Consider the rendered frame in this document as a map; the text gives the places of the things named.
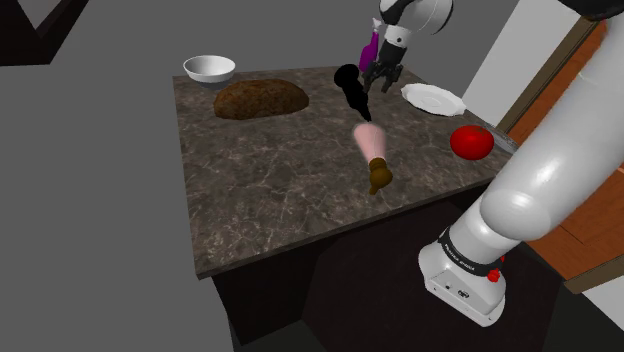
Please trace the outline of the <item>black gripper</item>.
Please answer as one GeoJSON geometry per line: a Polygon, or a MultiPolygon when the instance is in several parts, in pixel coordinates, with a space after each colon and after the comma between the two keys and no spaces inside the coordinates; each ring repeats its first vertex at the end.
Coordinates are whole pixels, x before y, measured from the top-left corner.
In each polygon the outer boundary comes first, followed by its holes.
{"type": "Polygon", "coordinates": [[[368,93],[379,74],[384,73],[385,80],[381,92],[387,93],[389,88],[398,81],[402,73],[402,59],[405,53],[405,47],[385,40],[379,50],[377,60],[371,62],[362,74],[363,91],[368,93]]]}

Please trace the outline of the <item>purple spray bottle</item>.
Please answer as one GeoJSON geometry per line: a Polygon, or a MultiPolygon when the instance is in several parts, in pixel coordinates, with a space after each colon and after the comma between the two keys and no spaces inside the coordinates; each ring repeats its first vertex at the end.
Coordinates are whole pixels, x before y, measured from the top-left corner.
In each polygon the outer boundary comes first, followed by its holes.
{"type": "Polygon", "coordinates": [[[358,68],[364,73],[369,65],[377,59],[379,49],[380,28],[383,22],[380,19],[372,19],[372,34],[370,42],[363,47],[359,59],[358,68]]]}

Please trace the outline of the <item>black bottle-shaped object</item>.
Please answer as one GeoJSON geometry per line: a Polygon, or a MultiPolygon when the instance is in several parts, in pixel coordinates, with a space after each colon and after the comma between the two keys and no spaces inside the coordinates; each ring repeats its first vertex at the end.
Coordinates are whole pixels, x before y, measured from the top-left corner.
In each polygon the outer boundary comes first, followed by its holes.
{"type": "Polygon", "coordinates": [[[358,111],[362,118],[371,122],[372,117],[368,107],[368,95],[359,82],[359,69],[355,64],[344,64],[334,74],[334,83],[342,89],[348,105],[358,111]]]}

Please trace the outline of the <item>white plate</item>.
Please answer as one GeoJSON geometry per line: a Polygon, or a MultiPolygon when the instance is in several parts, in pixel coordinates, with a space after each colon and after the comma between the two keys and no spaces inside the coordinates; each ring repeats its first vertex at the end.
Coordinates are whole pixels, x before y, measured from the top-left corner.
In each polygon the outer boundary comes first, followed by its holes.
{"type": "Polygon", "coordinates": [[[457,116],[466,110],[461,98],[435,85],[406,84],[401,89],[401,95],[414,107],[434,115],[457,116]]]}

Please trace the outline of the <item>red tomato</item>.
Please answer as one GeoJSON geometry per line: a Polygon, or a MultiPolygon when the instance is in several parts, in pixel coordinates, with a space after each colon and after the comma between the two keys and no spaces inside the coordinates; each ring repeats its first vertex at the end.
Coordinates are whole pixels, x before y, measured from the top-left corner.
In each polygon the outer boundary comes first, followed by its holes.
{"type": "Polygon", "coordinates": [[[480,160],[492,151],[494,138],[484,127],[466,125],[452,133],[450,147],[457,156],[463,159],[480,160]]]}

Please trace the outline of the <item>brown bread loaf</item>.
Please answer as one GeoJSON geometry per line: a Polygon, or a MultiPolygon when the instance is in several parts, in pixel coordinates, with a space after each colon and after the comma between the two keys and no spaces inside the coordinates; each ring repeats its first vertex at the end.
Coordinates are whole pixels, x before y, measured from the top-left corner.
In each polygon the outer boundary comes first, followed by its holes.
{"type": "Polygon", "coordinates": [[[286,80],[244,80],[221,90],[213,110],[222,119],[248,120],[295,113],[307,108],[309,101],[303,89],[286,80]]]}

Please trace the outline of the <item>white bowl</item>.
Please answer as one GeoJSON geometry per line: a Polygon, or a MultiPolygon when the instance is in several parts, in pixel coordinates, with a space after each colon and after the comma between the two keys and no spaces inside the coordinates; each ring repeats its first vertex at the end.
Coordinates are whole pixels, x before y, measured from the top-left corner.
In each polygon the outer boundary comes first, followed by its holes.
{"type": "Polygon", "coordinates": [[[219,83],[229,80],[235,71],[233,60],[219,55],[199,55],[183,63],[187,75],[196,82],[219,83]]]}

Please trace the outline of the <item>orange wooden door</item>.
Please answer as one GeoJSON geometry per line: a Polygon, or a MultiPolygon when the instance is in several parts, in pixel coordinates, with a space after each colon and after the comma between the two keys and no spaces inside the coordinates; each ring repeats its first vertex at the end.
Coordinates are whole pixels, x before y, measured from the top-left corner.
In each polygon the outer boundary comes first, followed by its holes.
{"type": "MultiPolygon", "coordinates": [[[[600,48],[605,22],[579,19],[498,127],[522,144],[600,48]]],[[[624,164],[561,225],[528,243],[579,294],[624,274],[624,164]]]]}

